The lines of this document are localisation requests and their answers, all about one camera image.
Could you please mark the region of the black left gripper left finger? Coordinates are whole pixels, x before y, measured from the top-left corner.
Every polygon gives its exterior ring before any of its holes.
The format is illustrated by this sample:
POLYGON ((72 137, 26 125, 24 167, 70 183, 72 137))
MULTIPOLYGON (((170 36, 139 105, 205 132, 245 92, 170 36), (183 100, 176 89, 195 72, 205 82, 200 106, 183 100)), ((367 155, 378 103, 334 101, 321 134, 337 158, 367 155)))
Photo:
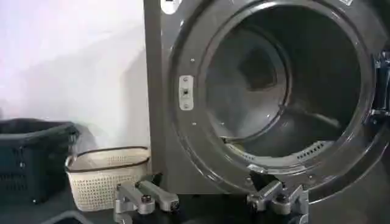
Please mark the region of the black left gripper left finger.
POLYGON ((113 219, 116 223, 132 223, 131 212, 152 214, 156 209, 173 213, 179 209, 179 196, 160 187, 163 174, 154 173, 136 182, 125 181, 116 185, 113 219))

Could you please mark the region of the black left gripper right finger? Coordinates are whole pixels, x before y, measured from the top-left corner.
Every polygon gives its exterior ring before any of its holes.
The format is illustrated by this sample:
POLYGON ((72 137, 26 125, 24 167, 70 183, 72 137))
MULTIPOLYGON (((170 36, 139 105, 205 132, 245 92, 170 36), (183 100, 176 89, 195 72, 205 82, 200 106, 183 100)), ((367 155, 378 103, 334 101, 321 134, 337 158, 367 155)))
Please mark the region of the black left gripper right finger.
POLYGON ((255 192, 246 196, 246 204, 254 214, 263 214, 266 220, 282 223, 309 223, 309 190, 304 184, 288 187, 276 176, 250 173, 255 192))

